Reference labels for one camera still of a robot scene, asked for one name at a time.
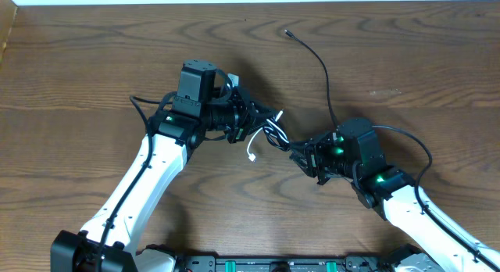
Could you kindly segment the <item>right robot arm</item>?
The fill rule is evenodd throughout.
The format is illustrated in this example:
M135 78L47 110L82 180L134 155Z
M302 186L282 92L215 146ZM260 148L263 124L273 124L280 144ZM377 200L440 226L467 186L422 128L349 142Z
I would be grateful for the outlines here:
M320 185L346 177L358 200L404 231L445 271L497 271L498 251L469 234L433 203L420 179L387 162L377 126L353 118L335 131L291 144L291 159Z

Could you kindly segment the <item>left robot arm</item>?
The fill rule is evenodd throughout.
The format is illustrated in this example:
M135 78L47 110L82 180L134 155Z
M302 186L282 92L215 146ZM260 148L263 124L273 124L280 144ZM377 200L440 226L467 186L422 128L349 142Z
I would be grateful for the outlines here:
M102 208L78 233L61 231L52 243L52 271L173 271L177 258L163 249L138 251L160 198L210 131L233 144L280 117L259 104L215 64L184 61L178 89L143 116L138 154Z

